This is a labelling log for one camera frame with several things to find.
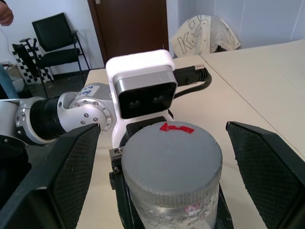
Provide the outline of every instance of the person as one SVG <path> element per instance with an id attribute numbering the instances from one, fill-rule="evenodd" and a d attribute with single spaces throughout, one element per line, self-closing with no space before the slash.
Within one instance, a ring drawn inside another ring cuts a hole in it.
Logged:
<path id="1" fill-rule="evenodd" d="M 14 20 L 14 15 L 4 0 L 0 0 L 0 24 L 1 26 L 9 26 Z M 9 99 L 18 98 L 18 94 L 13 85 L 10 76 L 0 64 L 0 84 Z"/>

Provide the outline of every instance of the checkerboard pattern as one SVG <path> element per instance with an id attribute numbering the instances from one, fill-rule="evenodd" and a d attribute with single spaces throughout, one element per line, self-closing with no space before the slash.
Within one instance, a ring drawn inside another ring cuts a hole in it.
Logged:
<path id="1" fill-rule="evenodd" d="M 27 51 L 28 51 L 30 57 L 32 58 L 33 62 L 36 63 L 33 52 L 30 50 L 30 48 L 28 47 L 27 44 L 24 44 L 24 46 L 27 49 Z M 38 47 L 36 47 L 35 51 L 37 53 L 38 58 L 40 59 L 42 57 L 41 50 Z M 34 84 L 34 83 L 39 83 L 40 84 L 41 83 L 40 78 L 34 78 L 32 76 L 30 70 L 28 69 L 27 65 L 23 62 L 22 58 L 20 58 L 15 51 L 13 51 L 13 55 L 16 58 L 17 66 L 18 66 L 19 71 L 21 72 L 22 77 L 25 80 L 26 84 Z M 49 68 L 41 69 L 41 74 L 42 74 L 42 78 L 43 78 L 44 83 L 46 83 L 47 81 L 50 81 L 50 80 L 54 80 L 53 75 L 52 75 Z"/>

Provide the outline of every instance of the gray lid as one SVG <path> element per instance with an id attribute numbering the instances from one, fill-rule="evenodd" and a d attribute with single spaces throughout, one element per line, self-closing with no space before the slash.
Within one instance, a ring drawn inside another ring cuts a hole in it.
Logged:
<path id="1" fill-rule="evenodd" d="M 215 139 L 190 123 L 167 122 L 194 129 L 162 131 L 165 123 L 147 126 L 127 142 L 122 168 L 130 190 L 162 207 L 183 207 L 204 200 L 219 182 L 222 152 Z"/>

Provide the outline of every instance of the black cable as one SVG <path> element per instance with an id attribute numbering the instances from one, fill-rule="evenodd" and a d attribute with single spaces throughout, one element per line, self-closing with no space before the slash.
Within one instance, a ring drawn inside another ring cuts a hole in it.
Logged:
<path id="1" fill-rule="evenodd" d="M 188 88 L 186 90 L 183 90 L 181 92 L 176 93 L 175 96 L 174 96 L 174 99 L 179 98 L 183 95 L 192 93 L 192 92 L 201 91 L 201 90 L 207 88 L 208 86 L 210 86 L 210 84 L 212 83 L 212 76 L 207 71 L 207 69 L 204 68 L 204 69 L 196 70 L 196 75 L 198 75 L 198 74 L 199 74 L 199 78 L 196 81 L 197 82 L 203 82 L 203 83 L 199 86 Z"/>

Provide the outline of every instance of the red tape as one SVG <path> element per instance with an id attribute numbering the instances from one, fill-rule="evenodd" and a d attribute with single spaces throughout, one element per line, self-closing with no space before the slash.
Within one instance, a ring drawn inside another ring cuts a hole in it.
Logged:
<path id="1" fill-rule="evenodd" d="M 169 131 L 169 130 L 182 130 L 184 132 L 187 132 L 189 134 L 191 134 L 192 132 L 194 132 L 194 129 L 189 128 L 187 126 L 175 126 L 175 125 L 168 125 L 167 123 L 164 123 L 163 126 L 161 126 L 160 130 L 162 131 Z"/>

